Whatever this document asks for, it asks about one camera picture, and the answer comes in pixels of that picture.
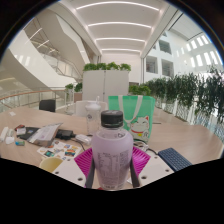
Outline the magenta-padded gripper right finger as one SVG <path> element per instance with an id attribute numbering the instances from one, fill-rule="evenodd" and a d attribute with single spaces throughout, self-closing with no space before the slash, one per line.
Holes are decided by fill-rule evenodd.
<path id="1" fill-rule="evenodd" d="M 172 174 L 173 170 L 158 155 L 150 156 L 134 147 L 130 172 L 132 185 L 142 187 Z"/>

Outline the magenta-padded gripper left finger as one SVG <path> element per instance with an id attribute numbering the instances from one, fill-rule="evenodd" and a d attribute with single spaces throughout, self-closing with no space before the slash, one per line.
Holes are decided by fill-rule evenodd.
<path id="1" fill-rule="evenodd" d="M 94 180 L 92 149 L 87 149 L 74 159 L 63 161 L 53 173 L 84 188 L 91 188 Z"/>

